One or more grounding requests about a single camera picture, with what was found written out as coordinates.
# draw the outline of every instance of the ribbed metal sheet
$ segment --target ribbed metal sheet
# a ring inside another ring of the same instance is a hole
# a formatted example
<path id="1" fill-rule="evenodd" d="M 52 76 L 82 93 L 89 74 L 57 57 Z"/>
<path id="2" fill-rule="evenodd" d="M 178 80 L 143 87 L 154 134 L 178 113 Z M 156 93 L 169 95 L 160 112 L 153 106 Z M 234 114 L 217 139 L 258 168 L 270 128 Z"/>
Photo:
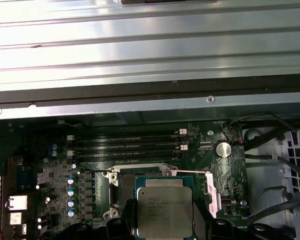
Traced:
<path id="1" fill-rule="evenodd" d="M 0 91 L 300 73 L 300 0 L 0 0 Z"/>

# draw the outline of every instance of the chip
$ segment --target chip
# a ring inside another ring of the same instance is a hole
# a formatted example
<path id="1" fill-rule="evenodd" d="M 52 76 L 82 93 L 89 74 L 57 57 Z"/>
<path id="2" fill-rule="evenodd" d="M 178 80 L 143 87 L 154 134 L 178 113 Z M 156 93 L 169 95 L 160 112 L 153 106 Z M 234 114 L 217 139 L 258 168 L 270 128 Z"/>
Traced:
<path id="1" fill-rule="evenodd" d="M 187 177 L 137 177 L 137 235 L 145 239 L 193 236 L 192 184 Z"/>
<path id="2" fill-rule="evenodd" d="M 93 213 L 86 213 L 86 214 L 85 214 L 85 219 L 87 219 L 87 220 L 92 220 L 92 219 L 94 219 L 94 214 L 93 214 Z"/>
<path id="3" fill-rule="evenodd" d="M 86 188 L 91 188 L 92 187 L 92 181 L 86 181 L 85 184 L 84 184 L 84 186 Z"/>
<path id="4" fill-rule="evenodd" d="M 86 206 L 84 207 L 84 210 L 85 210 L 86 212 L 92 212 L 94 209 L 93 209 L 93 206 L 92 206 L 92 205 L 86 205 Z"/>
<path id="5" fill-rule="evenodd" d="M 84 191 L 84 193 L 85 193 L 85 195 L 92 195 L 92 194 L 94 194 L 94 191 L 93 191 L 93 189 L 86 189 Z"/>
<path id="6" fill-rule="evenodd" d="M 84 198 L 84 202 L 86 204 L 92 204 L 94 202 L 94 198 L 92 196 L 87 196 Z"/>
<path id="7" fill-rule="evenodd" d="M 63 223 L 63 227 L 66 229 L 66 228 L 68 228 L 68 227 L 70 227 L 70 222 L 64 222 Z"/>
<path id="8" fill-rule="evenodd" d="M 85 179 L 85 180 L 90 180 L 90 179 L 93 179 L 93 178 L 94 178 L 94 175 L 93 175 L 92 172 L 86 172 L 86 173 L 84 174 L 84 179 Z"/>

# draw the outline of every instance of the green circuit board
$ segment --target green circuit board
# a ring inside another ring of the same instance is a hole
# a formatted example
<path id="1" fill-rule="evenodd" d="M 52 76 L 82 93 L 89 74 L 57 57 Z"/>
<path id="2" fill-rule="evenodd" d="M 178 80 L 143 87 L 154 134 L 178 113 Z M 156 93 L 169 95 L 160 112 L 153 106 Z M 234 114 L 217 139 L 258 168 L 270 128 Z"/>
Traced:
<path id="1" fill-rule="evenodd" d="M 180 130 L 186 130 L 186 134 L 180 134 Z M 242 135 L 240 126 L 233 130 L 238 136 Z M 231 145 L 229 157 L 217 156 L 215 147 L 220 142 Z M 26 145 L 28 158 L 34 160 L 33 167 L 43 168 L 43 173 L 38 174 L 38 183 L 49 185 L 41 190 L 42 198 L 51 191 L 57 195 L 56 201 L 37 207 L 38 214 L 59 214 L 60 224 L 51 229 L 54 234 L 78 222 L 98 227 L 110 202 L 122 210 L 126 200 L 134 197 L 135 176 L 159 176 L 161 173 L 156 168 L 122 171 L 119 187 L 111 186 L 113 196 L 110 199 L 109 179 L 102 172 L 88 170 L 102 171 L 116 165 L 149 163 L 165 163 L 179 170 L 211 171 L 213 184 L 225 203 L 216 217 L 225 218 L 239 228 L 247 227 L 249 203 L 240 204 L 249 199 L 245 152 L 224 128 L 223 121 L 76 127 L 29 135 Z M 177 175 L 193 176 L 193 199 L 204 200 L 205 205 L 198 205 L 198 208 L 209 207 L 212 198 L 208 194 L 205 174 L 179 172 Z M 67 182 L 71 177 L 73 185 Z M 88 191 L 87 181 L 93 181 L 93 185 L 89 183 Z M 69 189 L 73 189 L 77 196 L 72 207 L 76 210 L 73 217 L 68 216 Z"/>

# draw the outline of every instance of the motherboard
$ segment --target motherboard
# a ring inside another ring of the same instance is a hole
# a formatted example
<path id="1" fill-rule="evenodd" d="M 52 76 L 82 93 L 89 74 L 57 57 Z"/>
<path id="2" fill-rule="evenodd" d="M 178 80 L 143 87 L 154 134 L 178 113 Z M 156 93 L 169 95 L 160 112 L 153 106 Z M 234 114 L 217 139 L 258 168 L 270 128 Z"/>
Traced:
<path id="1" fill-rule="evenodd" d="M 179 184 L 175 178 L 191 178 L 186 200 L 207 208 L 215 218 L 246 228 L 251 214 L 244 147 L 224 123 L 80 125 L 27 135 L 26 167 L 18 173 L 17 184 L 40 196 L 33 234 L 49 239 L 75 223 L 98 228 L 104 220 L 119 217 L 140 188 L 161 194 L 157 185 L 140 185 L 140 178 L 165 177 L 173 178 L 171 184 Z M 242 134 L 239 125 L 231 131 Z M 183 187 L 173 194 L 187 192 Z"/>

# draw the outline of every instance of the metal panel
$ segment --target metal panel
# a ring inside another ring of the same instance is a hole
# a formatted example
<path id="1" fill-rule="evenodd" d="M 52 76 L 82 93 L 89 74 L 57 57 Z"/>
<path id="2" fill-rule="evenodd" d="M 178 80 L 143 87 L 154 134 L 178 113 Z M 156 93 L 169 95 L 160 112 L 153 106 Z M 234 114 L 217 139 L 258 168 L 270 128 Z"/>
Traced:
<path id="1" fill-rule="evenodd" d="M 237 118 L 251 112 L 300 115 L 300 92 L 0 108 L 0 120 L 80 116 L 99 126 Z"/>
<path id="2" fill-rule="evenodd" d="M 0 91 L 295 73 L 300 0 L 0 1 Z"/>

